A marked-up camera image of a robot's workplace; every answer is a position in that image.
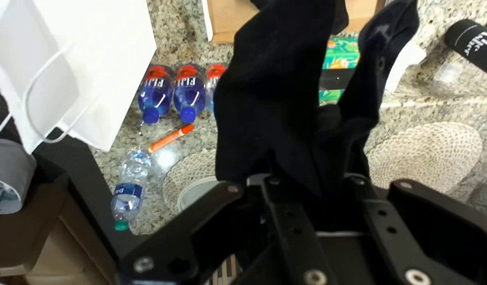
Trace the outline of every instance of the cardboard box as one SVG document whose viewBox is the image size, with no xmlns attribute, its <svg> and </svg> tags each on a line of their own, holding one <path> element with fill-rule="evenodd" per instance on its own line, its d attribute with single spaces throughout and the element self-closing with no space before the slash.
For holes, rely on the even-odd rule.
<svg viewBox="0 0 487 285">
<path fill-rule="evenodd" d="M 383 3 L 385 0 L 347 0 L 350 25 L 345 32 L 359 33 Z M 258 13 L 250 0 L 203 0 L 203 9 L 212 43 L 233 43 L 234 33 Z"/>
</svg>

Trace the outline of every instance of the roll of duct tape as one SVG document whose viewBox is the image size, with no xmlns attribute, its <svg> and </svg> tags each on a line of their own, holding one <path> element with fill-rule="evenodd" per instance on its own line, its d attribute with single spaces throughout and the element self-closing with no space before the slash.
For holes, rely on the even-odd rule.
<svg viewBox="0 0 487 285">
<path fill-rule="evenodd" d="M 0 139 L 0 215 L 23 209 L 37 160 L 21 144 Z"/>
</svg>

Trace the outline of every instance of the kitchen counter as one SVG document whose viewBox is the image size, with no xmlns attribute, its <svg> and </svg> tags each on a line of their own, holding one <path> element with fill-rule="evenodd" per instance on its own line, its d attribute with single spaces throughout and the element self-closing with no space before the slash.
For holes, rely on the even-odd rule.
<svg viewBox="0 0 487 285">
<path fill-rule="evenodd" d="M 432 11 L 427 13 L 427 8 L 434 2 L 437 5 L 437 14 L 435 21 L 431 22 L 434 14 Z M 464 11 L 481 19 L 487 13 L 487 0 L 481 3 L 478 8 L 475 5 L 467 6 Z M 423 19 L 421 35 L 415 41 L 427 51 L 434 51 L 440 32 L 453 21 L 445 21 L 445 17 L 453 16 L 454 6 L 450 0 L 421 0 L 419 5 L 421 11 L 427 13 L 427 17 Z M 187 62 L 200 65 L 230 62 L 233 46 L 211 44 L 206 40 L 201 2 L 149 0 L 149 8 L 159 44 L 159 52 L 154 55 L 155 63 L 178 68 Z M 440 65 L 426 65 L 423 74 L 432 76 Z M 408 71 L 397 92 L 386 95 L 382 109 L 382 123 L 374 130 L 367 150 L 389 139 L 393 135 L 423 123 L 464 122 L 475 127 L 484 141 L 481 160 L 468 177 L 450 192 L 451 196 L 467 201 L 476 184 L 487 179 L 487 93 L 481 97 L 437 97 L 434 89 L 421 89 L 415 84 L 416 78 L 418 74 Z M 467 85 L 461 84 L 456 89 L 465 90 Z M 179 125 L 181 122 L 174 114 L 154 128 L 141 125 L 141 112 L 136 101 L 133 101 L 113 150 L 108 154 L 94 150 L 108 185 L 114 187 L 117 184 L 121 161 L 130 150 L 146 149 L 154 139 L 162 138 Z M 214 117 L 198 120 L 197 130 L 171 147 L 179 154 L 178 160 L 204 149 L 215 149 L 217 127 Z M 154 233 L 173 217 L 173 212 L 166 209 L 162 198 L 162 180 L 157 180 L 154 185 L 146 195 L 140 217 L 132 223 L 132 230 L 136 234 Z"/>
</svg>

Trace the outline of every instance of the round woven mat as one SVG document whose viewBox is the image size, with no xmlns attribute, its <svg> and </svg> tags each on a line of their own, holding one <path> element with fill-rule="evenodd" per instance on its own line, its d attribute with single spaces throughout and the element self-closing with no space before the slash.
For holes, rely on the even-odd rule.
<svg viewBox="0 0 487 285">
<path fill-rule="evenodd" d="M 473 169 L 483 141 L 470 125 L 438 122 L 405 130 L 369 152 L 375 185 L 415 179 L 438 192 L 450 192 Z"/>
<path fill-rule="evenodd" d="M 187 196 L 181 195 L 182 190 L 197 192 L 198 184 L 204 188 L 208 179 L 215 179 L 215 150 L 193 154 L 174 165 L 163 182 L 163 196 L 170 211 L 181 212 L 179 196 Z"/>
</svg>

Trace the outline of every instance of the granite countertop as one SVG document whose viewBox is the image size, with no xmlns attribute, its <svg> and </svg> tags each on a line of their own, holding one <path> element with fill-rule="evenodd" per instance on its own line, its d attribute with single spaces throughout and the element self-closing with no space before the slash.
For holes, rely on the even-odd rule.
<svg viewBox="0 0 487 285">
<path fill-rule="evenodd" d="M 415 38 L 423 47 L 427 51 L 435 49 L 435 43 L 438 43 L 440 33 L 450 27 L 454 17 L 461 17 L 461 13 L 472 13 L 476 19 L 483 17 L 483 9 L 487 8 L 487 0 L 481 0 L 481 5 L 475 8 L 473 3 L 464 3 L 465 9 L 457 6 L 459 3 L 453 3 L 450 0 L 421 0 L 419 9 L 426 13 L 423 17 L 423 27 L 419 35 Z M 182 63 L 195 62 L 200 65 L 215 63 L 215 62 L 230 62 L 233 55 L 233 46 L 212 44 L 206 40 L 204 32 L 204 19 L 201 2 L 192 0 L 149 0 L 149 9 L 152 16 L 152 25 L 159 44 L 159 51 L 154 55 L 154 63 L 168 65 L 171 68 L 178 68 Z M 432 74 L 435 73 L 438 65 L 432 65 L 431 70 L 423 70 L 423 73 Z M 397 131 L 394 120 L 396 116 L 410 116 L 407 109 L 418 108 L 419 111 L 427 112 L 429 119 L 435 120 L 440 109 L 457 111 L 456 106 L 464 106 L 464 117 L 470 117 L 475 108 L 487 106 L 487 97 L 473 97 L 473 98 L 432 98 L 432 97 L 418 97 L 421 93 L 418 85 L 407 84 L 412 82 L 413 73 L 408 73 L 405 78 L 405 84 L 397 90 L 397 95 L 388 95 L 383 103 L 385 119 L 389 122 L 382 130 L 377 130 L 378 138 L 388 138 L 389 133 Z M 135 149 L 148 149 L 148 146 L 166 135 L 168 131 L 181 127 L 181 120 L 174 112 L 165 120 L 162 120 L 157 127 L 146 127 L 141 123 L 141 111 L 138 109 L 136 100 L 133 101 L 124 127 L 113 146 L 111 152 L 94 150 L 94 155 L 106 177 L 106 182 L 111 187 L 117 184 L 117 176 L 121 169 L 121 161 L 127 157 L 129 152 Z M 176 161 L 181 158 L 217 147 L 217 125 L 214 117 L 204 117 L 197 122 L 197 128 L 189 136 L 176 141 L 170 146 L 178 154 Z M 135 234 L 149 234 L 157 231 L 162 225 L 165 225 L 170 218 L 173 218 L 173 212 L 166 207 L 162 196 L 162 179 L 159 179 L 155 187 L 149 188 L 141 214 L 132 223 L 132 231 Z"/>
</svg>

